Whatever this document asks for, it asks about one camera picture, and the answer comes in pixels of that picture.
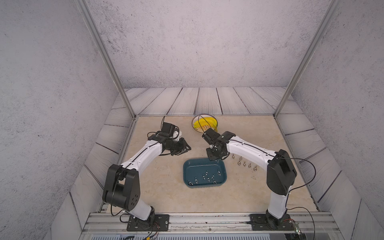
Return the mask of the teal plastic storage box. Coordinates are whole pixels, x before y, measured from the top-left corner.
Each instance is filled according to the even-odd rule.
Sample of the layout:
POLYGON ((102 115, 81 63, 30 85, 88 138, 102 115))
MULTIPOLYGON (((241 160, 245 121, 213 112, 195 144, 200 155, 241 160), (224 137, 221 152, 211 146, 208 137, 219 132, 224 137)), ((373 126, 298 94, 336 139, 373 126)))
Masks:
POLYGON ((183 165, 183 180, 191 189, 221 186, 227 181, 225 164, 208 158, 189 159, 183 165))

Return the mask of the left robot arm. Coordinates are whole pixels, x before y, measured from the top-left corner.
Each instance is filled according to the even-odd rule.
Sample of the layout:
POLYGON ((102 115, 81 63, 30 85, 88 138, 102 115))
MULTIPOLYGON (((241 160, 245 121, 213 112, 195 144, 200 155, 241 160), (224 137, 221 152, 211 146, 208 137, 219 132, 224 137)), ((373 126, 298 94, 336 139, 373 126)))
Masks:
POLYGON ((121 165, 113 164, 107 171, 102 199, 113 207, 119 207, 141 221, 152 222, 155 210, 140 199, 140 175, 164 151, 179 156, 192 148, 184 138, 164 137, 159 134, 148 138, 132 158, 121 165))

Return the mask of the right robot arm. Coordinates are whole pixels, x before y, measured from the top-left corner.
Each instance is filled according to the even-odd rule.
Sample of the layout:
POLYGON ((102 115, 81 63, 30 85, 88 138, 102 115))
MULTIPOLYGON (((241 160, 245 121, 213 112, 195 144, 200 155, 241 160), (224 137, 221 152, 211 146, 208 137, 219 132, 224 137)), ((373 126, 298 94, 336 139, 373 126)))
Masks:
POLYGON ((223 160, 235 154, 266 171, 266 183, 271 190, 266 215, 268 219, 280 222, 287 213, 287 199, 297 177, 289 154, 284 150, 274 152, 258 147, 228 131, 220 135, 208 129, 202 137, 210 145, 206 149, 210 161, 223 160))

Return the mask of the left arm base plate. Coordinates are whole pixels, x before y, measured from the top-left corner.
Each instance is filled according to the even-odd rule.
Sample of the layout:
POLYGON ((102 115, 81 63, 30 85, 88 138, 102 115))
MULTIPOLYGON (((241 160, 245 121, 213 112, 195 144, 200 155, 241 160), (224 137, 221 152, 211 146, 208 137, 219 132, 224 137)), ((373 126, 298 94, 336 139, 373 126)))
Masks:
POLYGON ((150 215, 147 220, 130 216, 127 223, 128 232, 167 232, 169 230, 170 215, 150 215))

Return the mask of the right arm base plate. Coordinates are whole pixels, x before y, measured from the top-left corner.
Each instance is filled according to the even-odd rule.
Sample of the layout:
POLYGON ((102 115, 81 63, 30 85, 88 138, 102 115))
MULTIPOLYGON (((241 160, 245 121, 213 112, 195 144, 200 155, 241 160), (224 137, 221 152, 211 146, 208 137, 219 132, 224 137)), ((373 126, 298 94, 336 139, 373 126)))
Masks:
POLYGON ((284 214, 281 219, 276 219, 270 214, 251 214, 246 222, 253 231, 295 231, 295 223, 289 214, 284 214))

